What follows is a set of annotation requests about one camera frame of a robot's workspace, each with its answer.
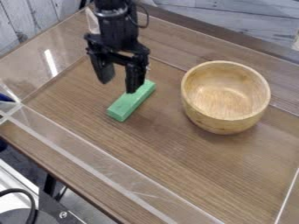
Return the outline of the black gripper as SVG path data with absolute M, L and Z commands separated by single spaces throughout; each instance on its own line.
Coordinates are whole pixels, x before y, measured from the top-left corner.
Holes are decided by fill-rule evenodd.
M 108 84 L 115 78 L 113 64 L 125 67 L 125 92 L 132 94 L 145 82 L 149 49 L 139 42 L 136 8 L 95 9 L 100 34 L 87 33 L 88 56 L 97 79 Z

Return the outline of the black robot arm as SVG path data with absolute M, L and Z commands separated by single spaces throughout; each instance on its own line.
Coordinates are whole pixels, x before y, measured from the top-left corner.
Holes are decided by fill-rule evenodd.
M 137 23 L 133 0 L 95 0 L 93 15 L 99 34 L 87 33 L 87 55 L 99 81 L 107 84 L 115 78 L 115 64 L 125 68 L 125 92 L 132 94 L 145 82 L 149 64 L 149 48 L 139 40 L 139 29 L 148 24 Z

